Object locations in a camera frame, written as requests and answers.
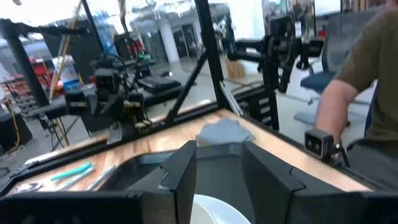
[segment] man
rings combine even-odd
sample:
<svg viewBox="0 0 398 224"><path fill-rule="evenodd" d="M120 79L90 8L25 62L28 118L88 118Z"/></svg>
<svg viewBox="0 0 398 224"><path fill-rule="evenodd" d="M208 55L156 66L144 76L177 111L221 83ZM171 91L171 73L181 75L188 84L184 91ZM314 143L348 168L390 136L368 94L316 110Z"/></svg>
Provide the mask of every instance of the man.
<svg viewBox="0 0 398 224"><path fill-rule="evenodd" d="M398 9L376 15L365 26L322 94L315 127L339 143L348 105L376 79L372 125L365 141L348 152L348 160L351 171L368 183L398 190Z"/></svg>
<svg viewBox="0 0 398 224"><path fill-rule="evenodd" d="M378 79L365 139L396 142L398 150L398 10L375 16L364 27L340 71L322 94L315 127L333 134L346 127L348 105Z"/></svg>

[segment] pen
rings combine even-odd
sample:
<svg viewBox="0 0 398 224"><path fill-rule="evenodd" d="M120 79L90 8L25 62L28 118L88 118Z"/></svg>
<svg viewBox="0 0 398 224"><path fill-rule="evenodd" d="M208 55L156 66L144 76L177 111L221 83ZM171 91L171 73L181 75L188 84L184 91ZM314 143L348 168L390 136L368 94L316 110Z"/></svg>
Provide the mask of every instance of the pen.
<svg viewBox="0 0 398 224"><path fill-rule="evenodd" d="M94 171L94 167L88 168L82 174L69 180L63 187L59 188L57 191L69 189L71 186L75 185L77 182L79 182L81 179L85 178L88 174L92 173L93 171Z"/></svg>
<svg viewBox="0 0 398 224"><path fill-rule="evenodd" d="M87 190L94 190L95 188L97 188L102 183L102 181L104 181L104 179L108 178L112 174L115 169L115 165L107 168L105 172L103 172L96 180L94 180L94 182L90 186L87 187Z"/></svg>
<svg viewBox="0 0 398 224"><path fill-rule="evenodd" d="M83 173L84 171L86 171L87 169L89 169L92 166L93 165L90 162L88 162L88 163L82 165L81 167L77 167L75 169L66 171L66 172L64 172L62 174L56 175L56 176L52 177L50 180L51 181L55 181L55 180L66 179L66 178L71 177L73 175L81 174L81 173Z"/></svg>

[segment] camera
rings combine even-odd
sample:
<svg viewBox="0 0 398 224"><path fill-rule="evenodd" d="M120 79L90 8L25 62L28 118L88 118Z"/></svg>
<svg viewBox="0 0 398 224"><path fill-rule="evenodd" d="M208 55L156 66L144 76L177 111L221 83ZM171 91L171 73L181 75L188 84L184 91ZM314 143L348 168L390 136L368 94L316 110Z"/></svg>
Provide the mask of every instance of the camera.
<svg viewBox="0 0 398 224"><path fill-rule="evenodd" d="M328 160L332 154L336 153L333 142L333 135L322 130L312 129L305 132L305 150L321 160Z"/></svg>

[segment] wooden tabletop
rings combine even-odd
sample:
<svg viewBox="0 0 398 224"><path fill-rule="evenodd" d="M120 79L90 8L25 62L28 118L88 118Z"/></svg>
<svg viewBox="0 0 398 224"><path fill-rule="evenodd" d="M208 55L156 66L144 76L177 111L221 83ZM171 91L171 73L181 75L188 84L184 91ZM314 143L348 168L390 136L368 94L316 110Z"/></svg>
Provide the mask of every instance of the wooden tabletop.
<svg viewBox="0 0 398 224"><path fill-rule="evenodd" d="M160 131L150 136L138 139L136 141L129 142L122 146L115 147L112 150L104 151L99 154L81 159L71 164L59 167L57 169L39 174L35 177L26 179L20 184L28 184L32 182L44 183L41 191L54 191L57 190L64 182L59 182L57 185L47 184L48 179L55 174L59 174L66 170L74 169L82 166L87 162L91 162L95 166L95 171L89 176L85 177L79 183L75 184L69 190L85 190L94 180L100 176L103 171L112 165L120 165L128 159L153 152L164 152L173 149L178 149L183 146L187 141L195 139L195 136L200 132L201 128L209 123L215 123L221 118L236 119L239 121L242 127L248 129L256 140L253 142L273 155L280 159L288 162L292 166L295 166L304 172L323 180L335 187L338 187L344 191L364 191L371 190L359 182L351 179L350 177L342 174L336 169L320 162L319 160L308 156L306 153L297 149L295 146L281 140L267 131L257 127L249 121L237 117L235 114L228 110L220 110L215 113L206 115L204 117L194 119L192 121L176 125L172 128Z"/></svg>

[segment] gray towel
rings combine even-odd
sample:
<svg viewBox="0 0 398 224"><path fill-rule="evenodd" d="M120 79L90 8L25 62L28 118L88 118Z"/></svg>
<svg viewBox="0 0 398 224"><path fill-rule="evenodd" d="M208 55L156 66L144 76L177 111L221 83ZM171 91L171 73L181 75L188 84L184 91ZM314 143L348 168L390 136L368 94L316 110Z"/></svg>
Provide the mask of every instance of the gray towel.
<svg viewBox="0 0 398 224"><path fill-rule="evenodd" d="M214 145L252 141L255 137L236 120L223 118L217 123L205 125L196 136L199 145Z"/></svg>

